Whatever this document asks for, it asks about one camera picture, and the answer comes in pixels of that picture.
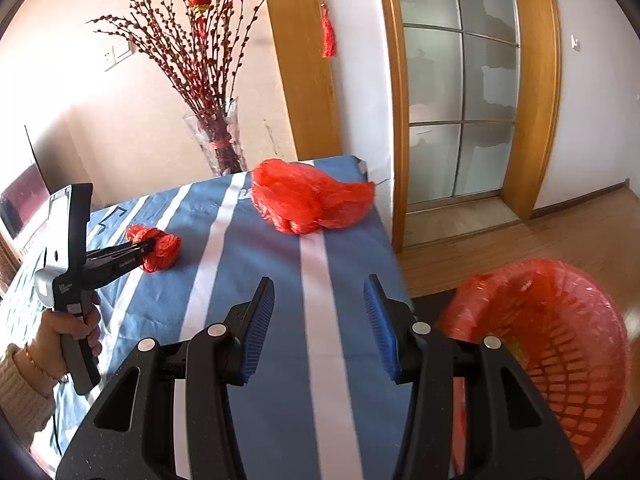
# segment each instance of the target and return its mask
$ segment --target sweater sleeve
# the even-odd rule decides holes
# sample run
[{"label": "sweater sleeve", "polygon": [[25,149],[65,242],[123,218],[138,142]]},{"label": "sweater sleeve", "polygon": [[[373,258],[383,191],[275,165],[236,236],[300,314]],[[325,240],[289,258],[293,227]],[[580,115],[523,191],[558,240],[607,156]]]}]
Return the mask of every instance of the sweater sleeve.
[{"label": "sweater sleeve", "polygon": [[44,430],[55,403],[52,397],[43,397],[34,391],[20,375],[14,363],[18,350],[16,345],[9,345],[0,362],[0,409],[21,442],[30,446],[33,434]]}]

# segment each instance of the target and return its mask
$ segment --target wooden floor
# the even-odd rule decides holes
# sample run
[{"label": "wooden floor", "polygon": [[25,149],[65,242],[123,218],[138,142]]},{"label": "wooden floor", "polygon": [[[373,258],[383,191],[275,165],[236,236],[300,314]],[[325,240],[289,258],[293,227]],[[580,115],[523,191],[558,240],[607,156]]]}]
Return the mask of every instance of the wooden floor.
[{"label": "wooden floor", "polygon": [[558,259],[585,270],[623,315],[633,371],[620,434],[640,404],[640,201],[631,190],[625,187],[509,228],[406,250],[398,261],[415,297],[528,258]]},{"label": "wooden floor", "polygon": [[519,222],[498,196],[409,213],[404,227],[404,245],[411,246]]}]

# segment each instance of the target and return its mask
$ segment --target red plastic basket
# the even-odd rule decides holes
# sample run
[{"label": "red plastic basket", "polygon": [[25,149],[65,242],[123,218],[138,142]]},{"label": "red plastic basket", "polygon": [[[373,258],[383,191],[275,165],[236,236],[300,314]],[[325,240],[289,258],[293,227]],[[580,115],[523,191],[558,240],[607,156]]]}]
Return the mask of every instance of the red plastic basket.
[{"label": "red plastic basket", "polygon": [[[498,336],[556,414],[587,470],[625,400],[630,351],[622,318],[591,276],[552,260],[527,260],[474,276],[439,322],[448,336]],[[453,458],[464,463],[464,383],[454,384]]]}]

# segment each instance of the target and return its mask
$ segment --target wrist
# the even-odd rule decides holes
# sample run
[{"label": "wrist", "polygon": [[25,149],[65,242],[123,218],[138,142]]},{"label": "wrist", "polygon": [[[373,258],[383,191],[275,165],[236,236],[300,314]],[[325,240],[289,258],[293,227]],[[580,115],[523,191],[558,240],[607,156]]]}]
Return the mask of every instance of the wrist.
[{"label": "wrist", "polygon": [[41,370],[36,368],[23,349],[14,354],[14,363],[22,378],[27,381],[34,391],[43,397],[50,397],[53,394],[53,387],[57,384],[57,381],[48,378]]}]

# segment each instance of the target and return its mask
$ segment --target black floor mat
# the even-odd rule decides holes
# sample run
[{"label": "black floor mat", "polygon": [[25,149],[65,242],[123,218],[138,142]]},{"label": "black floor mat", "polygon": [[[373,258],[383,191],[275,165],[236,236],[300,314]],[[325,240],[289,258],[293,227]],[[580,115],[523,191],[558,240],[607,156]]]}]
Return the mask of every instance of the black floor mat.
[{"label": "black floor mat", "polygon": [[435,325],[440,314],[444,312],[453,295],[456,293],[456,289],[443,290],[436,294],[429,294],[428,296],[421,296],[420,298],[413,298],[415,307],[415,317],[420,321]]}]

